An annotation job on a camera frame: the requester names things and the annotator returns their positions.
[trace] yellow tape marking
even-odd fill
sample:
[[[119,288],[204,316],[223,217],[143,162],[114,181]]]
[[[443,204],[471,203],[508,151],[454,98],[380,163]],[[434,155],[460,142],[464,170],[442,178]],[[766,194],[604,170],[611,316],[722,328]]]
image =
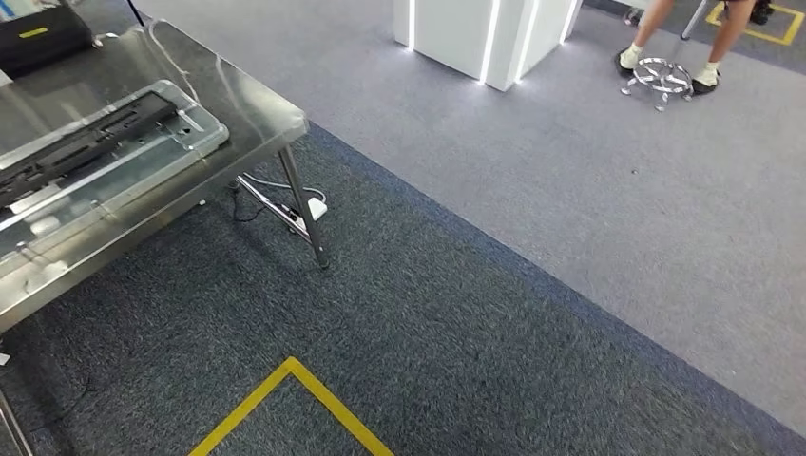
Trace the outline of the yellow tape marking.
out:
[[[373,456],[393,456],[392,452],[367,427],[358,421],[358,418],[344,407],[344,404],[333,396],[327,387],[314,377],[309,370],[305,369],[294,356],[286,359],[263,383],[246,396],[246,399],[235,407],[232,413],[210,432],[210,435],[193,448],[193,451],[188,456],[206,456],[209,454],[289,373],[294,375],[299,383],[310,391]]]
[[[794,16],[794,19],[792,20],[792,24],[786,30],[786,33],[784,33],[784,35],[782,37],[768,35],[766,33],[761,33],[760,31],[755,31],[755,30],[750,30],[750,29],[746,29],[744,31],[744,33],[746,33],[746,34],[748,34],[750,36],[755,36],[756,38],[760,38],[762,40],[770,41],[770,42],[775,43],[777,45],[790,46],[792,44],[793,40],[795,40],[795,36],[797,35],[797,31],[800,30],[800,26],[803,24],[803,16],[804,16],[804,14],[802,12],[796,10],[796,9],[790,9],[790,8],[782,7],[782,6],[779,6],[779,5],[776,5],[776,4],[771,4],[770,7],[772,7],[773,10],[778,10],[780,12],[785,12],[787,14],[792,14]],[[723,2],[717,3],[717,5],[714,7],[714,9],[711,10],[711,13],[708,14],[708,17],[705,18],[705,21],[708,24],[713,24],[715,26],[721,26],[722,22],[720,21],[720,14],[722,14],[724,9],[725,9],[725,4]]]
[[[29,31],[25,31],[23,33],[20,33],[20,38],[30,38],[31,36],[41,35],[41,34],[47,32],[47,31],[48,31],[48,28],[45,28],[45,27],[35,28],[33,30],[29,30]]]

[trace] led light strip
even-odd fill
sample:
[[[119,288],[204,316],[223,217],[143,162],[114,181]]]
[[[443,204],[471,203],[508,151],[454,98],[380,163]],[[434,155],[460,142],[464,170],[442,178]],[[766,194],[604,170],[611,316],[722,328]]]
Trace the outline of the led light strip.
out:
[[[495,40],[495,28],[498,27],[498,11],[501,9],[501,0],[492,0],[492,11],[489,13],[489,27],[487,29],[487,42],[484,44],[484,58],[481,61],[481,75],[479,84],[487,83],[489,71],[489,57],[492,54],[492,42]]]
[[[533,0],[531,4],[531,13],[529,14],[529,22],[527,25],[527,36],[524,38],[524,46],[521,48],[521,58],[518,61],[518,71],[515,73],[515,84],[521,84],[524,77],[524,64],[527,61],[528,45],[531,42],[531,33],[534,31],[534,22],[537,19],[537,9],[540,7],[540,0]]]
[[[417,12],[417,0],[409,0],[409,50],[414,50],[414,20]]]
[[[580,0],[573,0],[571,2],[571,8],[568,10],[568,17],[566,17],[566,24],[563,26],[563,34],[560,35],[560,44],[566,41],[566,37],[568,36],[568,29],[571,27],[571,19],[574,17],[574,12],[577,10],[577,3]]]

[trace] cable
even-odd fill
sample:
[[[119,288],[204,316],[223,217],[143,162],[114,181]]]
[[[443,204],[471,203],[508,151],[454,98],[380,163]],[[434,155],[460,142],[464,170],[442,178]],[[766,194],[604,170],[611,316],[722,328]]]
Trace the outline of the cable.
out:
[[[141,26],[145,27],[145,22],[143,22],[143,18],[140,17],[140,12],[137,11],[136,8],[134,8],[134,4],[131,3],[131,0],[126,0],[126,1],[128,2],[129,7],[131,8],[131,12],[134,13],[134,17],[137,18],[137,22],[139,22]]]
[[[284,190],[291,190],[291,185],[289,185],[287,183],[277,183],[277,182],[271,182],[271,181],[268,181],[268,180],[260,180],[260,179],[258,179],[256,177],[250,175],[249,173],[243,173],[243,176],[245,178],[247,178],[248,180],[254,182],[254,183],[259,183],[260,185],[267,185],[269,187],[282,188]],[[317,195],[319,195],[319,199],[322,201],[323,204],[327,202],[327,196],[325,196],[324,192],[322,192],[321,190],[318,190],[318,189],[313,188],[313,187],[302,187],[302,190],[305,190],[306,192],[316,193]]]
[[[55,417],[55,418],[51,418],[50,420],[45,421],[45,423],[43,423],[43,424],[42,424],[42,425],[40,425],[40,426],[33,427],[33,428],[29,429],[29,430],[28,430],[28,434],[32,434],[32,433],[34,433],[34,432],[36,432],[36,431],[38,431],[38,430],[41,430],[41,429],[44,429],[44,428],[48,428],[48,427],[50,427],[50,426],[52,426],[52,425],[55,425],[56,423],[58,423],[58,422],[60,422],[60,421],[64,420],[65,418],[67,418],[67,417],[68,417],[68,416],[69,416],[69,415],[70,415],[70,414],[71,414],[71,413],[72,413],[72,412],[73,412],[73,411],[74,411],[74,410],[75,410],[75,409],[76,409],[76,408],[79,406],[79,404],[81,404],[82,402],[84,402],[84,400],[86,399],[86,396],[87,396],[88,394],[90,394],[91,392],[98,392],[98,390],[97,390],[97,389],[95,389],[95,388],[91,388],[91,387],[89,386],[89,381],[87,380],[87,381],[84,383],[84,391],[82,391],[82,393],[81,393],[81,394],[78,396],[78,399],[76,399],[76,400],[75,400],[75,401],[74,401],[74,402],[73,402],[73,403],[70,405],[70,407],[68,407],[68,408],[67,408],[65,411],[63,411],[63,412],[62,412],[62,414],[60,414],[59,416],[57,416],[57,417]]]
[[[261,212],[266,210],[266,206],[261,206],[255,214],[252,215],[250,218],[239,218],[238,217],[238,192],[240,191],[238,187],[227,187],[232,190],[232,220],[238,223],[249,223],[250,221],[257,219]]]
[[[193,99],[196,100],[196,103],[201,103],[199,101],[199,94],[196,93],[196,89],[193,88],[193,85],[190,84],[190,81],[188,81],[188,79],[187,79],[187,75],[190,74],[190,72],[181,69],[180,66],[177,65],[176,62],[174,62],[174,59],[171,58],[171,55],[168,53],[167,49],[165,49],[165,46],[163,46],[163,43],[161,43],[160,40],[157,39],[157,35],[154,34],[154,28],[157,26],[158,22],[159,21],[151,21],[148,24],[148,28],[147,28],[148,34],[151,36],[151,39],[154,41],[154,44],[157,45],[157,48],[160,48],[160,51],[165,56],[165,59],[167,59],[168,62],[171,65],[173,65],[174,68],[176,68],[177,71],[179,71],[179,75],[182,76],[182,79],[184,79],[184,83],[187,84],[187,87],[190,89],[190,93],[191,93],[191,95],[193,95]]]

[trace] dark blue carpet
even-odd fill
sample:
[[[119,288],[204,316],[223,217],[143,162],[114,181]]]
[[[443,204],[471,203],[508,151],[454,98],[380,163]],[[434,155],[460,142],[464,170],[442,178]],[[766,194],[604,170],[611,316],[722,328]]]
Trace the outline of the dark blue carpet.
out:
[[[398,455],[801,455],[806,441],[312,125],[321,272],[226,191],[6,334],[40,454],[186,454],[297,357]],[[260,172],[276,177],[268,163]],[[241,216],[256,207],[243,201]],[[298,385],[215,454],[361,454]]]

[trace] stainless steel table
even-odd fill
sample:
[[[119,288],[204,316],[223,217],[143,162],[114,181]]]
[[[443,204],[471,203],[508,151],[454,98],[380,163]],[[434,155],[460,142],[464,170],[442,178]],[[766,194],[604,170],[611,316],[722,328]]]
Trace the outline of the stainless steel table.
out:
[[[93,201],[98,217],[73,236],[55,243],[36,239],[0,252],[0,281],[18,275],[10,280],[16,283],[25,279],[28,269],[60,265],[50,268],[35,287],[0,294],[0,333],[188,211],[211,186],[240,181],[249,194],[282,217],[269,199],[240,177],[273,154],[280,156],[305,221],[306,229],[296,231],[312,244],[319,266],[327,266],[289,148],[307,132],[304,113],[165,22],[109,37],[102,47],[0,87],[0,159],[159,80],[171,81],[196,98],[226,125],[229,141],[123,207],[110,211],[102,200]],[[14,242],[3,238],[11,236],[0,231],[0,245]],[[2,393],[0,414],[21,452],[28,454]]]

